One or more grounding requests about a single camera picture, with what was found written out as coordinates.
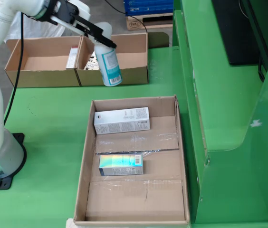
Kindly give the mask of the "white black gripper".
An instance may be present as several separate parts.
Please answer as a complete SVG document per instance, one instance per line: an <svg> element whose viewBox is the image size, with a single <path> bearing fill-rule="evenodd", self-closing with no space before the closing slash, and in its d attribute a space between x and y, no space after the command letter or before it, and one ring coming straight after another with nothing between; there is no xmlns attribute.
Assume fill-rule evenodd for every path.
<svg viewBox="0 0 268 228"><path fill-rule="evenodd" d="M89 17L89 7L80 0L45 0L41 10L41 22L66 23L65 28L79 35L92 37L109 48L115 48L116 44L103 35L103 29L89 22Z"/></svg>

